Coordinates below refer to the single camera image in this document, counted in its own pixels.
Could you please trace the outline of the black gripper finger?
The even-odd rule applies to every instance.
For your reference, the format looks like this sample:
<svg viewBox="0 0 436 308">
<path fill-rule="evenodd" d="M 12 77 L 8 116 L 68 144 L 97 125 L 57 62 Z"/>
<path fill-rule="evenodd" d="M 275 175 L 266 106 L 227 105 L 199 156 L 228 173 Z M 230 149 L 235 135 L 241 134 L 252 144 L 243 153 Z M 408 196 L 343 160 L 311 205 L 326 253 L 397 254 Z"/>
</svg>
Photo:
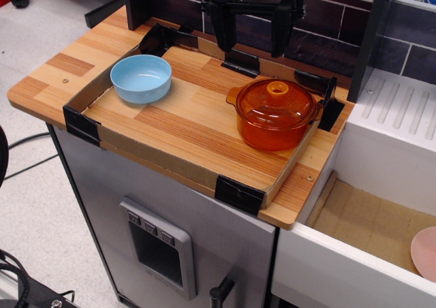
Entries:
<svg viewBox="0 0 436 308">
<path fill-rule="evenodd" d="M 236 17 L 227 3 L 210 1 L 208 13 L 218 47 L 224 52 L 230 52 L 236 45 Z"/>
<path fill-rule="evenodd" d="M 273 12 L 271 22 L 272 50 L 271 56 L 280 57 L 285 50 L 292 30 L 292 9 L 279 5 Z"/>
</svg>

